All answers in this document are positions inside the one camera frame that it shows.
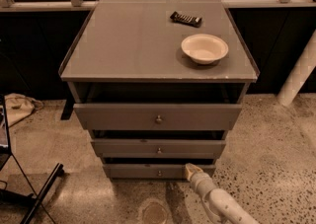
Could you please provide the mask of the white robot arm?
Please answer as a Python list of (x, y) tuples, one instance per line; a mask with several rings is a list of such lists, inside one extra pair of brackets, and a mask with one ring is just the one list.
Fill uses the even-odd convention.
[(212, 224), (260, 224), (226, 190), (219, 188), (202, 168), (188, 163), (185, 173)]

